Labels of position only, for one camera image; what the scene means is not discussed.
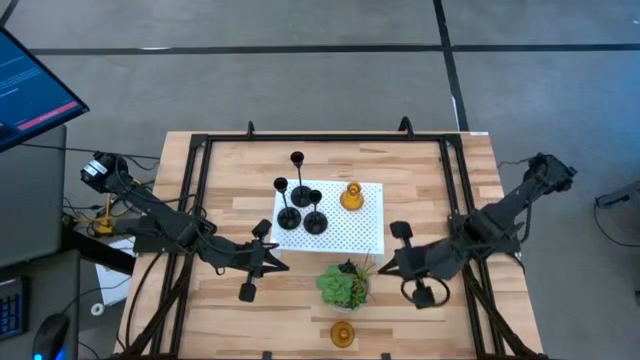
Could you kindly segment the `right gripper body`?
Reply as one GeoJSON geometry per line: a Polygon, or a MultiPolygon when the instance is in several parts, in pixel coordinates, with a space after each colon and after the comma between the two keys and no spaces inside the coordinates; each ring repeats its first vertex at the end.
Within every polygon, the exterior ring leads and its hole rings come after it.
{"type": "Polygon", "coordinates": [[[390,224],[394,238],[401,241],[402,247],[394,251],[393,260],[398,267],[396,274],[402,278],[401,293],[417,309],[440,307],[446,304],[451,296],[445,279],[451,279],[460,271],[460,246],[462,238],[459,234],[429,243],[413,246],[411,226],[405,221],[395,221],[390,224]],[[424,279],[435,280],[443,286],[445,296],[436,301],[431,286],[426,286],[424,279]]]}

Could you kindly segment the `succulent plant in white pot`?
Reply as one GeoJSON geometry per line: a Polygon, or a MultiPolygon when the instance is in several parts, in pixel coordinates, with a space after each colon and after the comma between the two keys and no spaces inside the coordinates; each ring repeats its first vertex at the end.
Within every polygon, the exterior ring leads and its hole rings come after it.
{"type": "Polygon", "coordinates": [[[363,261],[348,258],[329,265],[316,279],[323,302],[337,312],[350,313],[364,307],[373,297],[371,278],[375,263],[366,255],[363,261]]]}

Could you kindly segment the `grey desk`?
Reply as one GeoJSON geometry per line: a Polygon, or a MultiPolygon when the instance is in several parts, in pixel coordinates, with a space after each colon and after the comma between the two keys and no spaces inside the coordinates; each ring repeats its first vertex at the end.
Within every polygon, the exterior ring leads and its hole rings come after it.
{"type": "Polygon", "coordinates": [[[26,332],[0,340],[0,360],[33,360],[34,337],[46,317],[79,295],[80,255],[71,250],[0,270],[0,280],[27,278],[26,332]]]}

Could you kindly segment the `black keyboard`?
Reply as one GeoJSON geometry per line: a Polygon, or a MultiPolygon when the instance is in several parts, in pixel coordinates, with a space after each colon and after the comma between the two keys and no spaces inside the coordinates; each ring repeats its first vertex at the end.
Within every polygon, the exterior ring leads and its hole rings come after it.
{"type": "Polygon", "coordinates": [[[26,331],[27,280],[18,276],[0,281],[0,341],[26,331]]]}

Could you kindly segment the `white perforated metal shelf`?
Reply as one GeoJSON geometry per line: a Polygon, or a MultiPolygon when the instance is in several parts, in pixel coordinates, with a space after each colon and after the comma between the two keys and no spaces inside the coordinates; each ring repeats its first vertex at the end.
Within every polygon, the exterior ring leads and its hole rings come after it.
{"type": "Polygon", "coordinates": [[[284,201],[275,191],[271,241],[278,243],[281,250],[384,254],[384,189],[381,183],[361,183],[364,204],[357,211],[345,210],[340,203],[347,182],[304,180],[303,184],[322,193],[318,211],[325,215],[328,225],[318,235],[307,232],[303,224],[293,230],[281,228],[277,217],[284,208],[284,201]]]}

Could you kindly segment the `black computer mouse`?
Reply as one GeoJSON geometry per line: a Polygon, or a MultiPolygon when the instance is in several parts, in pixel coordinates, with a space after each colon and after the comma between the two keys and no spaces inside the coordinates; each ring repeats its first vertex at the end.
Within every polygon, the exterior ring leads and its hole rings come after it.
{"type": "Polygon", "coordinates": [[[64,313],[48,316],[38,328],[32,343],[32,360],[60,360],[69,329],[69,318],[64,313]]]}

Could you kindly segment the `medium black candlestick holder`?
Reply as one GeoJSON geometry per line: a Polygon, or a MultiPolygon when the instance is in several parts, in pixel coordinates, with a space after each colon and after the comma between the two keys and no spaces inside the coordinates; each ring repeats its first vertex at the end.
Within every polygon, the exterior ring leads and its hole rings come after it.
{"type": "Polygon", "coordinates": [[[301,223],[300,212],[291,207],[286,198],[286,190],[288,189],[288,181],[284,177],[278,177],[273,182],[274,188],[281,195],[284,207],[279,211],[277,216],[278,225],[284,230],[294,230],[301,223]]]}

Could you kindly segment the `black aluminium table frame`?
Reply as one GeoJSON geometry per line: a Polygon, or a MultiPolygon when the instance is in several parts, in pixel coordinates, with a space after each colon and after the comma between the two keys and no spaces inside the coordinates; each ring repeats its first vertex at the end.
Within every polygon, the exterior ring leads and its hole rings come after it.
{"type": "MultiPolygon", "coordinates": [[[[291,201],[298,186],[294,151],[304,154],[302,183],[383,185],[384,254],[290,251],[276,243],[272,254],[290,270],[256,279],[254,301],[243,302],[245,272],[219,275],[196,254],[155,236],[158,253],[136,257],[109,360],[547,360],[523,270],[511,253],[471,260],[445,281],[451,296],[440,307],[417,309],[402,295],[401,278],[377,273],[402,247],[392,222],[408,222],[412,245],[427,245],[448,237],[462,216],[507,195],[485,135],[414,132],[408,121],[383,132],[171,132],[154,192],[165,201],[179,196],[172,209],[196,210],[218,236],[243,244],[262,219],[272,223],[278,177],[288,181],[287,202],[300,212],[300,224],[313,210],[291,201]],[[316,279],[329,265],[366,255],[375,263],[373,297],[350,313],[327,306],[316,279]],[[330,339],[338,321],[355,330],[347,348],[330,339]]],[[[271,230],[267,243],[275,243],[271,230]]]]}

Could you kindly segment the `short black candlestick holder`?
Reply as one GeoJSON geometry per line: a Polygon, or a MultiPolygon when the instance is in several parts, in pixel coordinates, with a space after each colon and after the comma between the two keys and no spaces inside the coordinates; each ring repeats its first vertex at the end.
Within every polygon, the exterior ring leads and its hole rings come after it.
{"type": "Polygon", "coordinates": [[[305,216],[303,220],[303,226],[306,232],[309,234],[322,234],[328,226],[328,220],[326,216],[322,212],[317,210],[317,206],[322,200],[322,193],[319,190],[311,190],[308,198],[313,205],[313,210],[305,216]]]}

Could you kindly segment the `amber glass candle holder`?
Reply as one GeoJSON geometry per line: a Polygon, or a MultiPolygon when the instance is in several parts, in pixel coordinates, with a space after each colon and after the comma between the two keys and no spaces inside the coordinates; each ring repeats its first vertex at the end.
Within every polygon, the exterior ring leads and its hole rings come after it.
{"type": "Polygon", "coordinates": [[[364,204],[364,197],[361,191],[362,188],[359,183],[349,183],[346,187],[346,190],[341,194],[340,197],[342,207],[347,211],[357,211],[361,209],[364,204]]]}
{"type": "Polygon", "coordinates": [[[330,339],[336,347],[347,348],[354,342],[355,330],[350,323],[338,321],[330,329],[330,339]]]}

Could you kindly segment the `tall black candlestick holder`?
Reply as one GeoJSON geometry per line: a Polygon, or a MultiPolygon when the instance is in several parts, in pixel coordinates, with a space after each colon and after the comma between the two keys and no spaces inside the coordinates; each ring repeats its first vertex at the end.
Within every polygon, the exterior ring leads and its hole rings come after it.
{"type": "Polygon", "coordinates": [[[295,187],[291,192],[291,201],[295,206],[304,208],[311,204],[311,201],[309,199],[309,193],[311,192],[311,189],[302,183],[301,177],[301,167],[304,162],[304,154],[301,151],[294,151],[290,155],[290,160],[296,167],[298,174],[298,186],[295,187]]]}

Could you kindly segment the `grey metal stand leg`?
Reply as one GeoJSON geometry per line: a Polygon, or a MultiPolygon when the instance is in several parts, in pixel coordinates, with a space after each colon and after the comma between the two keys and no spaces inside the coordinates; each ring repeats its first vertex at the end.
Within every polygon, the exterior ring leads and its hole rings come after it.
{"type": "Polygon", "coordinates": [[[593,210],[594,218],[597,218],[599,209],[609,209],[619,203],[630,203],[634,210],[640,211],[640,180],[596,197],[593,210]]]}

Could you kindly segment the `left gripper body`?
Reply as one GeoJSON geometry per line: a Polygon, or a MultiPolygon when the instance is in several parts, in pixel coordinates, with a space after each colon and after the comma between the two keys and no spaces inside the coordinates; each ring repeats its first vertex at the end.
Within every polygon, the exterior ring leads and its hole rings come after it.
{"type": "Polygon", "coordinates": [[[240,257],[236,261],[236,267],[247,273],[246,281],[241,285],[238,298],[243,302],[253,302],[256,295],[254,280],[262,274],[262,266],[267,248],[264,238],[268,235],[272,223],[262,219],[252,230],[253,239],[235,246],[235,251],[240,257]]]}

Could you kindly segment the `white paper sheet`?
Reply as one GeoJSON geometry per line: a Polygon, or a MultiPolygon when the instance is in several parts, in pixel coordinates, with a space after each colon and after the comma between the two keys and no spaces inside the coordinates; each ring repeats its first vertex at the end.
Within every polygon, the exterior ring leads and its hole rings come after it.
{"type": "MultiPolygon", "coordinates": [[[[133,247],[135,238],[129,237],[109,244],[111,248],[122,250],[129,255],[134,255],[133,247]]],[[[102,265],[95,265],[96,274],[101,288],[102,304],[112,306],[128,296],[130,275],[117,272],[102,265]]]]}

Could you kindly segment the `blue-screen computer monitor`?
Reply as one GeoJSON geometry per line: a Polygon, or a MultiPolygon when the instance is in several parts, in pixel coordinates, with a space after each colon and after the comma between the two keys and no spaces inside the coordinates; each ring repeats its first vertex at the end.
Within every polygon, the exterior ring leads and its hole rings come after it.
{"type": "Polygon", "coordinates": [[[83,100],[0,26],[0,153],[89,111],[83,100]]]}

